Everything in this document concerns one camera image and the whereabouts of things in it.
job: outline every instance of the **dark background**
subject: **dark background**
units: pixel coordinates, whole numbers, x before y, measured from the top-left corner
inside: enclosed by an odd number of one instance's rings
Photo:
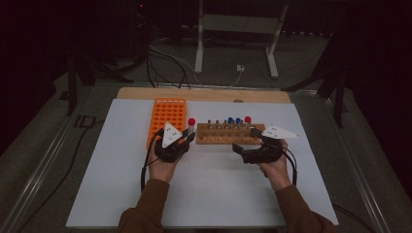
[[[218,7],[216,1],[205,1],[205,11],[225,12],[226,8]],[[181,37],[181,25],[191,27],[197,23],[197,1],[137,2],[145,4],[138,14],[175,39]],[[245,6],[257,9],[247,11],[247,15],[265,17],[275,11],[258,7],[255,1],[229,3],[235,15],[245,14]],[[127,42],[122,39],[129,37],[122,35],[130,30],[130,4],[126,0],[0,2],[0,153],[54,94],[53,80],[67,72],[69,45],[82,48],[99,62],[116,64],[115,57],[129,56]],[[274,6],[267,0],[261,4]],[[346,86],[354,91],[409,196],[411,10],[409,1],[398,0],[294,1],[283,28],[287,34],[330,37],[314,74],[336,64],[347,66]],[[132,53],[139,49],[132,48]]]

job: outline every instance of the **white triangle marker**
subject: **white triangle marker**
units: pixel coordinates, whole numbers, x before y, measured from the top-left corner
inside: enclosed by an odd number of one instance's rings
[[[177,130],[169,121],[164,125],[163,142],[161,146],[163,148],[169,147],[172,143],[182,137],[182,133]]]
[[[269,128],[265,129],[261,133],[261,135],[273,139],[289,139],[300,137],[298,134],[292,133],[291,131],[288,131],[276,125],[271,125]]]

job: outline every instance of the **brown sleeve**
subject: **brown sleeve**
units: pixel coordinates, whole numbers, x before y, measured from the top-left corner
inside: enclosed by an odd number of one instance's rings
[[[284,216],[288,232],[337,232],[326,218],[313,213],[296,186],[291,185],[276,192],[279,207]]]
[[[161,217],[169,183],[150,179],[135,208],[121,214],[118,232],[162,232]]]

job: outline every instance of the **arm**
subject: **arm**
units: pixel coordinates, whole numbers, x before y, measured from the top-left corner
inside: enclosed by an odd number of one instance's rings
[[[155,147],[152,147],[149,162],[155,159]],[[150,179],[136,207],[121,214],[118,232],[163,232],[161,217],[167,199],[169,182],[173,178],[179,160],[167,163],[159,159],[149,166]]]
[[[288,147],[285,140],[282,140],[282,146]],[[337,232],[328,219],[311,212],[297,188],[291,184],[284,155],[276,162],[260,163],[259,167],[276,193],[288,232]]]

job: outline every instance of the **wooden peg board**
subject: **wooden peg board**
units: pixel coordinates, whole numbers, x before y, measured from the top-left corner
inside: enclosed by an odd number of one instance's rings
[[[259,145],[260,138],[251,137],[250,127],[258,130],[264,130],[264,124],[251,124],[249,126],[243,124],[229,124],[230,128],[226,128],[226,124],[217,125],[215,123],[198,123],[196,130],[196,143],[201,145]]]

